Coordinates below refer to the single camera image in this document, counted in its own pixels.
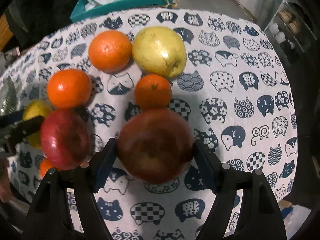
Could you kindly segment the person's hand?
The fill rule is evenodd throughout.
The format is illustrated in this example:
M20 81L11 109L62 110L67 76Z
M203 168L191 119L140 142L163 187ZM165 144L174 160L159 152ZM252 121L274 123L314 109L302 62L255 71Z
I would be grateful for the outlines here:
M10 181L8 176L9 162L7 159L1 159L1 177L0 177L0 199L6 203L12 198Z

